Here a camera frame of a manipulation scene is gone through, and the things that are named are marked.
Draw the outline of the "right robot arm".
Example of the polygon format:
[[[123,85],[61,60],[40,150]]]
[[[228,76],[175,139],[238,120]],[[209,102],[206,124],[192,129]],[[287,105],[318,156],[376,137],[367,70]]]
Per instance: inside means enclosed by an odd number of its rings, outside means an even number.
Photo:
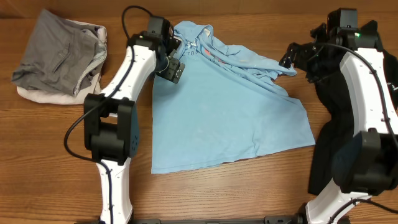
[[[308,191],[314,198],[292,217],[266,223],[348,223],[348,212],[397,187],[397,83],[377,22],[360,26],[355,9],[340,8],[291,43],[280,65],[306,73],[331,119],[313,152]]]

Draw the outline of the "light blue printed t-shirt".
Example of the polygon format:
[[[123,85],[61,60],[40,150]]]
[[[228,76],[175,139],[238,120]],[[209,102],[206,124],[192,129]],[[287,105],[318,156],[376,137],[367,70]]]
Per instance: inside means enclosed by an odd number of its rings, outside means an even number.
[[[156,77],[152,167],[167,174],[218,166],[315,144],[305,108],[275,83],[294,76],[242,45],[226,45],[210,25],[175,26],[185,65],[178,83]]]

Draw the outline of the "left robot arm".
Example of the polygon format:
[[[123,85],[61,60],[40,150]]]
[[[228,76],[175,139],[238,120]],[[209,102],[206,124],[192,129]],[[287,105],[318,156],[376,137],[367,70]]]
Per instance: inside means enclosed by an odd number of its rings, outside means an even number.
[[[171,23],[151,16],[147,29],[127,38],[124,60],[107,87],[84,101],[84,142],[96,163],[103,200],[100,223],[129,223],[129,166],[139,145],[136,101],[150,75],[178,83],[184,64],[173,57],[181,41]]]

